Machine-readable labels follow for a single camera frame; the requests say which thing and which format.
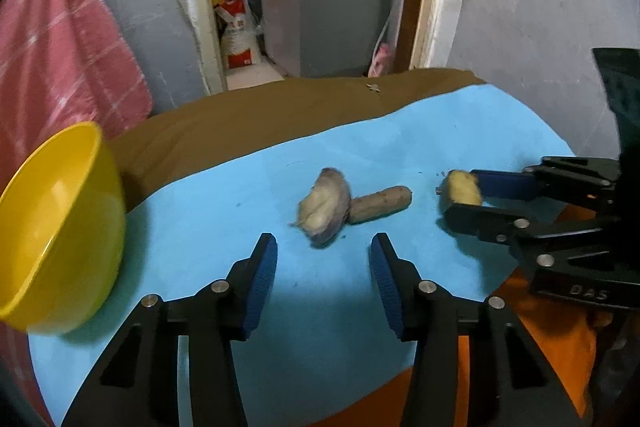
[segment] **peeled potato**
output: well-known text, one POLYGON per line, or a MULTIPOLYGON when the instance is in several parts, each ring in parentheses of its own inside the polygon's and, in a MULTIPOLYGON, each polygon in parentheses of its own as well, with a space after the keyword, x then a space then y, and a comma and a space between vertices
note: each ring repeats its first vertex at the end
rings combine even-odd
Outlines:
POLYGON ((466 171, 449 171, 445 195, 452 203, 482 204, 478 178, 466 171))
POLYGON ((308 196, 298 204, 296 224, 314 245, 320 246, 338 233, 347 217, 350 203, 349 185, 342 173, 324 168, 308 196))

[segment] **blue gripper pad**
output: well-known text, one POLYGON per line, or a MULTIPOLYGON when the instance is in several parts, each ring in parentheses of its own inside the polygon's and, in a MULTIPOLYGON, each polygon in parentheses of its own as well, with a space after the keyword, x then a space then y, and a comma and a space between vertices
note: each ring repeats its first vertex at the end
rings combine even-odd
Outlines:
POLYGON ((471 171, 478 178, 483 198, 530 201, 538 197, 538 182, 526 172, 471 171))
POLYGON ((242 329, 247 337, 258 327, 264 302, 273 284, 278 261, 278 244, 276 238, 270 233, 263 233, 255 248, 256 250, 264 248, 264 253, 255 270, 254 280, 247 295, 246 314, 242 324, 242 329))
POLYGON ((375 235, 371 241, 370 251, 371 268, 376 278, 382 305, 385 308, 386 321, 389 327, 394 330, 398 339, 402 336, 404 324, 402 323, 402 299, 398 286, 391 274, 391 268, 386 260, 385 253, 382 251, 378 235, 375 235))

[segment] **yellow potato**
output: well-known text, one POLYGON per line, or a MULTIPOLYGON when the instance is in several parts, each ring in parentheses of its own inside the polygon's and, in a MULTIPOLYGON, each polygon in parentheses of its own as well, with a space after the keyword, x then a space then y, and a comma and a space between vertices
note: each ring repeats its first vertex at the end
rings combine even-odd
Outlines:
POLYGON ((478 178, 466 171, 449 171, 445 195, 451 203, 482 204, 478 178))

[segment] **blue paper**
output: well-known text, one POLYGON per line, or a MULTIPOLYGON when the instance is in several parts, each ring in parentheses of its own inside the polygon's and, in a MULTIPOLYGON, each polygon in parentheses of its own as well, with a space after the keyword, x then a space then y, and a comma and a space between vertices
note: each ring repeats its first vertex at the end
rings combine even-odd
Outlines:
MULTIPOLYGON (((260 325, 233 343, 249 425, 303 426, 379 388, 413 362, 414 345, 389 329, 372 281, 368 247, 387 232, 398 255, 451 293, 483 300, 516 266, 506 247, 444 232, 435 189, 450 169, 519 170, 543 155, 572 155, 535 113, 492 86, 420 100, 378 118, 301 138, 174 182, 127 216, 116 286, 98 314, 64 337, 30 336, 50 414, 60 425, 97 357, 148 293, 189 296, 248 257, 261 232, 278 242, 278 267, 260 325), (321 168, 340 169, 354 196, 407 185, 411 206, 346 226, 312 248, 297 203, 321 168)), ((180 346, 182 357, 186 346, 180 346)), ((180 360, 180 424, 190 425, 180 360)))

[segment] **floor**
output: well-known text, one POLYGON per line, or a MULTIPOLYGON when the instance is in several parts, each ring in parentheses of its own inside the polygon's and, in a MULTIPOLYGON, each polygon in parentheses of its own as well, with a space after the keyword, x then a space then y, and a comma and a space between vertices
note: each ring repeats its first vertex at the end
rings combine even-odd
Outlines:
POLYGON ((282 80, 284 71, 263 57, 260 64, 234 68, 226 72, 226 85, 229 89, 259 86, 268 82, 282 80))

